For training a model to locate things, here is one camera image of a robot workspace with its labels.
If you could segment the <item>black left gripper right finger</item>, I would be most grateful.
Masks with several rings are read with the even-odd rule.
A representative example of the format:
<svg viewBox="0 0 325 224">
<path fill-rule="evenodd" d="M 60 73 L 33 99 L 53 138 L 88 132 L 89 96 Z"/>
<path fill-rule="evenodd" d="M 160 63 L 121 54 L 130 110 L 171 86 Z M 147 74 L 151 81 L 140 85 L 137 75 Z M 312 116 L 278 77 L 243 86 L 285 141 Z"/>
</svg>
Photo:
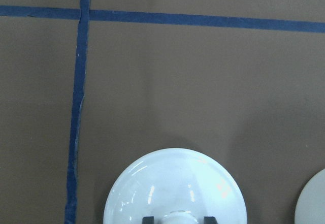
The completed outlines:
<svg viewBox="0 0 325 224">
<path fill-rule="evenodd" d="M 216 218 L 214 216 L 205 216 L 204 224 L 216 224 Z"/>
</svg>

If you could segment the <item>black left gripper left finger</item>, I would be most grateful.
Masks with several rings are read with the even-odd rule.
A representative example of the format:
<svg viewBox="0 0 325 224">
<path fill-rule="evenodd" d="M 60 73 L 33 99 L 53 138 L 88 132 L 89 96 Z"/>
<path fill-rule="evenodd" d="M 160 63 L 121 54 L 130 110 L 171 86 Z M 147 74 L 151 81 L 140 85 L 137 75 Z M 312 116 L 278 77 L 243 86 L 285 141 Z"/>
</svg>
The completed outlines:
<svg viewBox="0 0 325 224">
<path fill-rule="evenodd" d="M 142 224 L 154 224 L 154 216 L 145 216 L 142 218 Z"/>
</svg>

